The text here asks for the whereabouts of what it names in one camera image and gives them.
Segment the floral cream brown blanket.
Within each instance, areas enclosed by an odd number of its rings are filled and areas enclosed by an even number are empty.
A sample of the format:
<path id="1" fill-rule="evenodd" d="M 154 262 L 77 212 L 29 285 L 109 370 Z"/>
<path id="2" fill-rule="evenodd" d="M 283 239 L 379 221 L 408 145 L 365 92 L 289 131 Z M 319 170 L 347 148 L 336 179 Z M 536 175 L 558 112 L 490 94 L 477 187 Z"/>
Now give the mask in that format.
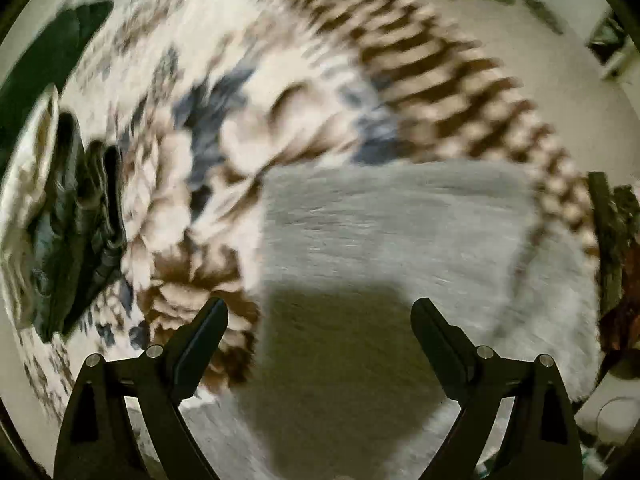
<path id="1" fill-rule="evenodd" d="M 279 166 L 502 160 L 543 222 L 599 249 L 585 180 L 471 37 L 424 0 L 130 0 L 60 92 L 85 144 L 120 151 L 119 271 L 65 335 L 13 325 L 32 393 L 60 420 L 82 357 L 163 342 L 209 295 L 230 326 L 198 393 L 245 382 L 260 311 L 262 179 Z"/>

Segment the dark green folded garment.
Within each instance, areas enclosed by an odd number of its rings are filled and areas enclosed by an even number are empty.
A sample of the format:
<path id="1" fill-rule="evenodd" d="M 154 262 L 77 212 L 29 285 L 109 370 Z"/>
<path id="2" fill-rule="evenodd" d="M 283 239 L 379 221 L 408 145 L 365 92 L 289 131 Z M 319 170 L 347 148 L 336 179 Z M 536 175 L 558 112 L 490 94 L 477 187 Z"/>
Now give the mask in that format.
<path id="1" fill-rule="evenodd" d="M 61 11 L 14 65 L 1 87 L 1 182 L 24 122 L 53 84 L 60 119 L 41 210 L 28 226 L 32 242 L 30 324 L 43 342 L 67 334 L 119 271 L 125 247 L 120 213 L 120 151 L 100 140 L 85 144 L 75 113 L 60 92 L 82 52 L 111 14 L 102 0 Z"/>

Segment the grey fluffy fleece pants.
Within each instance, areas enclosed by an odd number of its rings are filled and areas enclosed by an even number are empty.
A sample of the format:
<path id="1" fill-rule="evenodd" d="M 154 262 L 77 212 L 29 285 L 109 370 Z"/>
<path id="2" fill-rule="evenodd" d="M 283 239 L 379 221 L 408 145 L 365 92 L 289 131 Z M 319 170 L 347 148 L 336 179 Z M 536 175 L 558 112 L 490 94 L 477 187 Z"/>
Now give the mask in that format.
<path id="1" fill-rule="evenodd" d="M 521 167 L 291 166 L 264 199 L 250 379 L 183 409 L 221 478 L 418 478 L 458 414 L 411 329 L 420 298 L 500 356 L 550 354 L 589 396 L 593 274 Z"/>

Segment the cream folded garment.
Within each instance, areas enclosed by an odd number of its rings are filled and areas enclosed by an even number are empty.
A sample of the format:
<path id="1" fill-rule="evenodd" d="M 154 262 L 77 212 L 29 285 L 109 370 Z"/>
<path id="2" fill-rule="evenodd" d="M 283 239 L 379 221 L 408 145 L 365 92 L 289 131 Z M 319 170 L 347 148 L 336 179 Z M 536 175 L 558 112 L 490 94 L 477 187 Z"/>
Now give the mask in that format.
<path id="1" fill-rule="evenodd" d="M 17 328 L 29 325 L 32 315 L 27 230 L 44 203 L 59 119 L 58 89 L 50 84 L 21 128 L 1 182 L 1 304 Z"/>

